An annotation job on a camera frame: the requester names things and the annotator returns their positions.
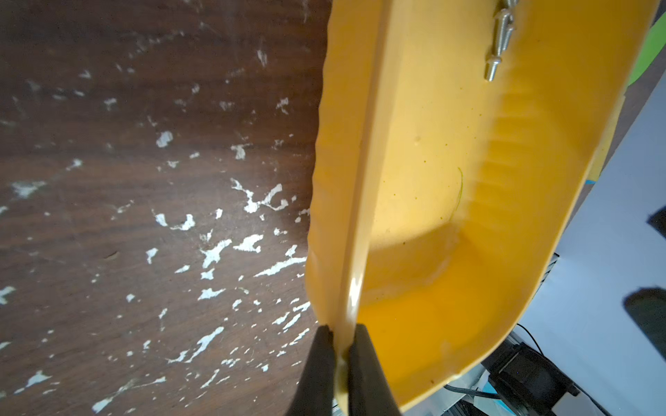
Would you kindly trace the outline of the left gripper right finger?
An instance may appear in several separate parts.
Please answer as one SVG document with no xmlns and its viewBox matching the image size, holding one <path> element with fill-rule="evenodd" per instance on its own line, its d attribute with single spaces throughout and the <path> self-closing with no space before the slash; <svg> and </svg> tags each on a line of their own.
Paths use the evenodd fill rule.
<svg viewBox="0 0 666 416">
<path fill-rule="evenodd" d="M 368 329 L 357 324 L 349 350 L 349 415 L 396 415 L 402 413 L 391 393 Z"/>
</svg>

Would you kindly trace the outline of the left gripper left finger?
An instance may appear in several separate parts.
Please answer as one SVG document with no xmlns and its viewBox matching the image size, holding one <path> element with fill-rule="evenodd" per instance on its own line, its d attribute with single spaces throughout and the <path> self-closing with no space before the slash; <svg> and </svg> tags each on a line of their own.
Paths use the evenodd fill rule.
<svg viewBox="0 0 666 416">
<path fill-rule="evenodd" d="M 336 374 L 333 333 L 317 328 L 297 391 L 286 415 L 331 416 Z"/>
</svg>

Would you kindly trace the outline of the yellow plastic storage box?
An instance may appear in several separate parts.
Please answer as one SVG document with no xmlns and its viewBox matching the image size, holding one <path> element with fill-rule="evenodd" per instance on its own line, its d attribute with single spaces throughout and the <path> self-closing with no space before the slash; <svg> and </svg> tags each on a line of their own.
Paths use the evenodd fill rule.
<svg viewBox="0 0 666 416">
<path fill-rule="evenodd" d="M 400 411 L 481 363 L 539 287 L 656 1 L 336 1 L 305 282 L 334 399 L 364 325 Z"/>
</svg>

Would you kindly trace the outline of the green trowel yellow handle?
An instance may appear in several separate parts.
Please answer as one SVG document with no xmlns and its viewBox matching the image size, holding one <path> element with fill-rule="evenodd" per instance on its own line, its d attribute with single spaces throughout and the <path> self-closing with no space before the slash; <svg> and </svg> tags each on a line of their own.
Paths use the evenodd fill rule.
<svg viewBox="0 0 666 416">
<path fill-rule="evenodd" d="M 635 83 L 650 67 L 665 46 L 665 10 L 657 12 L 655 20 L 650 27 L 638 58 L 631 71 L 627 86 Z"/>
</svg>

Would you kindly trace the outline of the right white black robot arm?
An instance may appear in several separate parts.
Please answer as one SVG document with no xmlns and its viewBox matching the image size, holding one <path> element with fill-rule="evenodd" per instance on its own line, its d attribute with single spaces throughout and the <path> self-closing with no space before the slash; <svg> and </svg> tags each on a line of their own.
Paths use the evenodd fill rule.
<svg viewBox="0 0 666 416">
<path fill-rule="evenodd" d="M 517 415 L 553 415 L 565 395 L 580 393 L 555 364 L 525 343 L 503 341 L 482 366 L 501 400 Z"/>
</svg>

